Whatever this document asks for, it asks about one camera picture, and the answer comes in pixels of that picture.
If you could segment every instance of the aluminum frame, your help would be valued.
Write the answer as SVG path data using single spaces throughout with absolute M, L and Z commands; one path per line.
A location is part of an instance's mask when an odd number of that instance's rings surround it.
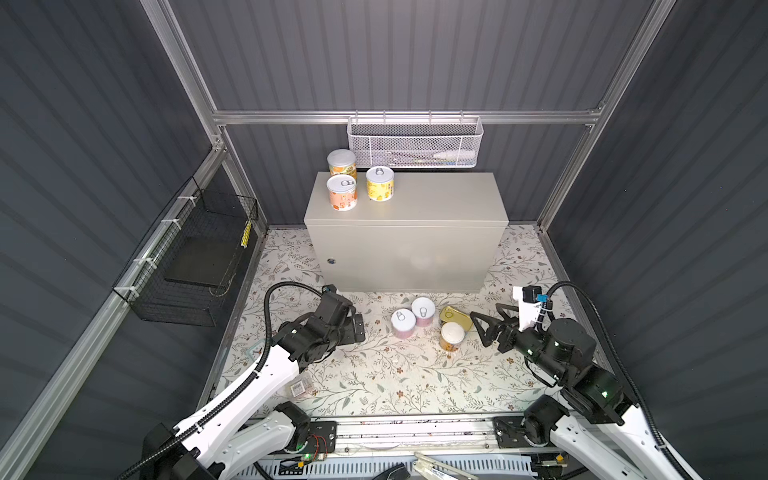
M 552 240 L 550 240 L 547 232 L 538 230 L 538 240 L 541 242 L 541 248 L 544 249 L 544 253 L 547 255 L 547 258 L 552 264 L 554 277 L 558 279 L 558 282 L 570 280 L 568 273 L 565 271 L 565 267 L 563 267 L 563 263 L 560 261 L 558 252 L 554 249 L 554 244 L 552 243 Z M 568 304 L 574 311 L 574 317 L 576 317 L 575 320 L 579 322 L 579 324 L 583 326 L 585 330 L 587 330 L 589 336 L 591 336 L 593 339 L 599 339 L 600 337 L 598 337 L 594 332 L 592 323 L 589 321 L 587 312 L 584 310 L 584 306 L 581 304 L 581 299 L 578 297 L 576 290 L 569 286 L 564 286 L 562 289 L 563 293 L 565 294 L 565 298 L 568 300 Z M 603 348 L 603 343 L 600 340 L 598 340 L 598 347 L 594 351 L 594 361 L 604 369 L 610 370 L 611 373 L 614 372 L 614 368 L 608 361 L 608 357 L 605 354 L 605 349 Z
M 174 66 L 176 75 L 179 77 L 184 91 L 187 92 L 187 96 L 211 144 L 214 146 L 224 145 L 230 152 L 231 158 L 224 162 L 223 167 L 234 187 L 235 193 L 257 200 L 257 207 L 259 209 L 257 232 L 259 235 L 265 235 L 267 225 L 269 224 L 268 219 L 264 215 L 256 191 L 253 189 L 250 180 L 248 180 L 245 168 L 242 162 L 240 162 L 240 157 L 237 155 L 232 140 L 227 132 L 214 121 L 213 112 L 216 110 L 216 103 L 205 84 L 203 74 L 197 66 L 197 62 L 192 55 L 190 46 L 184 37 L 170 2 L 168 0 L 141 0 L 141 6 L 147 13 L 152 28 L 154 28 L 165 53 Z
M 381 121 L 440 122 L 457 116 L 480 117 L 483 124 L 495 125 L 594 125 L 599 110 L 583 111 L 215 111 L 217 125 L 251 124 L 346 124 L 350 118 Z
M 544 231 L 549 230 L 549 227 L 552 225 L 555 215 L 558 214 L 558 210 L 560 210 L 565 197 L 568 195 L 571 187 L 573 187 L 576 177 L 578 177 L 584 164 L 587 163 L 587 159 L 594 150 L 595 145 L 597 145 L 598 140 L 600 140 L 600 136 L 605 131 L 608 122 L 616 111 L 616 107 L 618 107 L 621 98 L 624 96 L 624 92 L 627 91 L 632 78 L 637 73 L 640 63 L 645 58 L 646 53 L 648 53 L 650 46 L 654 43 L 656 36 L 661 30 L 661 26 L 672 11 L 675 1 L 654 0 L 654 3 L 650 6 L 642 25 L 632 40 L 629 50 L 627 50 L 627 54 L 621 60 L 616 75 L 608 85 L 608 90 L 601 102 L 601 114 L 598 122 L 589 129 L 589 132 L 582 138 L 582 141 L 578 143 L 571 156 L 571 160 L 565 167 L 560 180 L 539 215 L 538 223 Z
M 179 197 L 164 215 L 164 220 L 176 218 L 182 207 L 189 201 L 188 197 L 197 190 L 197 185 L 205 187 L 210 183 L 226 156 L 227 152 L 221 147 L 215 147 L 210 151 L 195 172 L 194 180 L 187 182 Z M 171 222 L 159 222 L 139 251 L 138 258 L 147 256 L 161 241 L 163 233 L 168 228 L 175 227 Z M 132 263 L 119 284 L 130 284 L 141 268 L 139 263 Z M 130 309 L 129 305 L 114 291 L 109 294 L 45 389 L 27 411 L 11 438 L 0 450 L 0 478 L 21 480 L 27 475 Z
M 179 23 L 175 18 L 168 0 L 141 0 L 141 4 L 148 18 L 161 40 L 171 64 L 174 66 L 184 90 L 187 92 L 197 116 L 203 125 L 206 135 L 214 146 L 211 154 L 200 166 L 195 174 L 195 179 L 201 186 L 210 182 L 215 170 L 224 162 L 227 176 L 230 178 L 236 193 L 257 198 L 255 190 L 248 180 L 242 162 L 240 162 L 231 139 L 226 129 L 221 126 L 228 124 L 259 124 L 259 123 L 296 123 L 296 124 L 344 124 L 350 116 L 359 112 L 227 112 L 218 111 L 210 92 L 205 85 L 203 75 L 197 67 L 194 56 L 184 38 Z M 594 111 L 576 112 L 514 112 L 514 111 L 487 111 L 466 112 L 483 117 L 486 124 L 586 124 L 594 125 L 584 141 L 580 142 L 569 162 L 566 171 L 558 182 L 555 191 L 550 196 L 544 210 L 539 217 L 539 224 L 546 230 L 550 227 L 555 214 L 563 203 L 565 196 L 571 189 L 576 176 L 584 166 L 589 154 L 594 149 L 599 137 L 602 135 L 607 123 L 611 119 L 621 97 L 631 82 L 637 68 L 646 55 L 648 48 L 653 43 L 662 24 L 675 4 L 675 0 L 655 0 L 644 22 L 639 29 L 628 53 L 611 81 L 605 95 L 603 106 Z M 428 117 L 439 112 L 421 112 Z M 222 146 L 230 155 L 222 155 Z M 193 190 L 190 185 L 185 187 L 182 196 L 189 196 Z M 169 210 L 166 216 L 168 220 L 174 217 L 171 214 L 174 208 L 179 208 L 178 200 Z M 262 238 L 266 236 L 267 221 L 260 210 L 260 222 L 257 230 Z M 158 229 L 167 228 L 169 223 L 161 223 Z M 145 244 L 142 253 L 146 253 L 151 242 L 157 241 L 160 234 L 155 232 Z M 134 274 L 129 270 L 126 275 Z M 124 276 L 121 283 L 126 283 Z M 581 303 L 571 303 L 576 309 Z M 46 385 L 45 389 L 29 409 L 21 424 L 14 431 L 11 438 L 0 450 L 0 478 L 8 480 L 20 480 L 31 468 L 32 463 L 42 450 L 48 438 L 52 434 L 61 417 L 77 395 L 83 382 L 88 377 L 95 363 L 101 357 L 106 345 L 111 340 L 122 319 L 125 318 L 129 307 L 116 294 L 111 293 L 108 299 L 97 312 L 88 328 L 74 345 L 67 358 L 60 365 L 54 377 Z

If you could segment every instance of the pink can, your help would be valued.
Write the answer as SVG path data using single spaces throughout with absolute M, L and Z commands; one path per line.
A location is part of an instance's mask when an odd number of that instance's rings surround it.
M 416 327 L 416 315 L 411 310 L 401 308 L 392 314 L 392 330 L 399 339 L 407 339 Z
M 411 303 L 411 311 L 416 316 L 416 326 L 430 326 L 435 318 L 435 303 L 425 296 L 420 296 Z
M 336 210 L 351 210 L 357 205 L 357 182 L 351 175 L 333 175 L 326 186 Z

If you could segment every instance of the red wire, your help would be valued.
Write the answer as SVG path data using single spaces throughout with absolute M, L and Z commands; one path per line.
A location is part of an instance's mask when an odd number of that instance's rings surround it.
M 328 455 L 328 442 L 326 442 L 326 438 L 325 437 L 318 436 L 318 435 L 312 435 L 312 436 L 315 437 L 315 456 L 312 457 L 312 461 L 314 462 L 315 458 L 317 458 L 317 453 L 320 450 L 320 441 L 319 441 L 319 439 L 323 440 L 323 444 L 325 445 L 325 448 L 326 448 L 326 451 L 325 451 L 326 455 Z

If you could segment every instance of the orange patterned can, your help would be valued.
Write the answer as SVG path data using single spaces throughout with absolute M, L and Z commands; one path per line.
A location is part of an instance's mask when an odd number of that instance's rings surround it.
M 355 154 L 344 148 L 334 150 L 328 154 L 328 168 L 331 175 L 349 175 L 357 180 L 357 166 Z
M 440 329 L 440 347 L 446 352 L 455 352 L 464 341 L 464 329 L 455 322 L 446 323 Z
M 357 182 L 351 175 L 333 175 L 326 186 L 336 210 L 351 210 L 357 205 Z

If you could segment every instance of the yellow can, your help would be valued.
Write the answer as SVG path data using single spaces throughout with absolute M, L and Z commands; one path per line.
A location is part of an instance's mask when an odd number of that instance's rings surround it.
M 385 202 L 395 193 L 395 172 L 389 167 L 371 167 L 366 172 L 368 198 Z
M 334 150 L 328 154 L 328 168 L 333 175 L 349 175 L 357 180 L 355 154 L 345 148 Z
M 465 332 L 471 330 L 473 325 L 472 319 L 469 318 L 469 315 L 453 308 L 450 305 L 446 305 L 440 312 L 440 325 L 442 326 L 450 322 L 458 323 L 462 326 Z

